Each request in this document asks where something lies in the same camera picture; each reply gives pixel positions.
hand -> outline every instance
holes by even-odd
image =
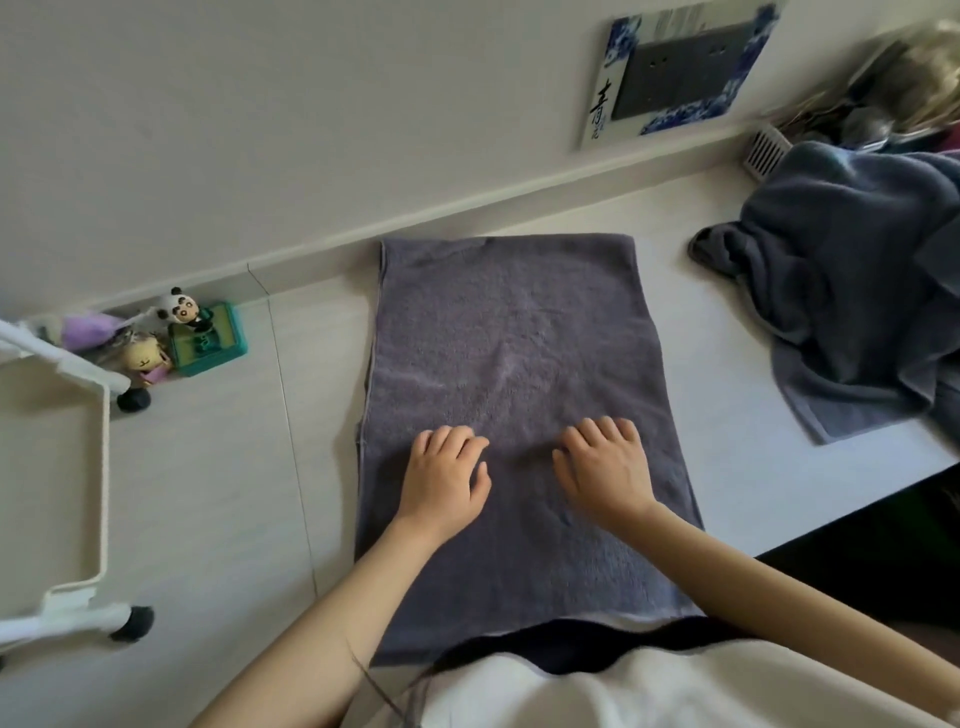
[[[472,429],[462,425],[444,425],[417,435],[394,523],[427,539],[433,548],[470,525],[490,494],[487,463],[480,463],[470,491],[470,474],[489,444],[486,437],[475,437]]]
[[[610,532],[657,501],[647,456],[630,420],[584,419],[561,436],[569,455],[553,451],[553,470],[571,503]]]

purple towel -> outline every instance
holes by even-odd
[[[602,415],[636,423],[657,498],[701,525],[633,239],[383,243],[356,556],[396,512],[421,430],[470,425],[489,437],[493,488],[414,583],[376,664],[422,663],[467,638],[563,616],[698,613],[644,558],[573,513],[555,482],[562,428]]]

caster wheel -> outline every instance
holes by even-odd
[[[150,406],[150,392],[142,387],[131,387],[122,395],[117,397],[117,407],[121,412],[133,414],[142,412]]]
[[[153,607],[131,607],[130,617],[110,638],[116,643],[135,643],[144,637],[154,626]]]

gray towel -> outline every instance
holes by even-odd
[[[700,525],[631,238],[383,244],[356,555],[396,512],[421,430],[470,425],[489,437],[493,488],[414,583],[376,664],[429,661],[467,638],[563,616],[697,613],[646,560],[572,513],[554,481],[561,429],[604,414],[636,422],[658,499]]]
[[[775,379],[818,441],[924,412],[960,440],[958,190],[947,155],[806,142],[690,241],[778,337]]]

wall socket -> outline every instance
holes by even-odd
[[[611,120],[720,94],[753,32],[753,23],[742,23],[679,40],[638,45],[627,60]]]

